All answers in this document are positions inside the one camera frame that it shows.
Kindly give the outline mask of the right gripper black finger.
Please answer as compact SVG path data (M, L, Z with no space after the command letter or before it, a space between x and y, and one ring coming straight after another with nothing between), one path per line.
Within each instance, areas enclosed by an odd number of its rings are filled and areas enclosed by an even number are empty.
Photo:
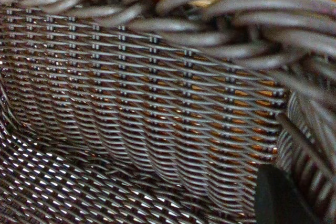
M269 164L257 172L254 210L257 223L319 223L286 173Z

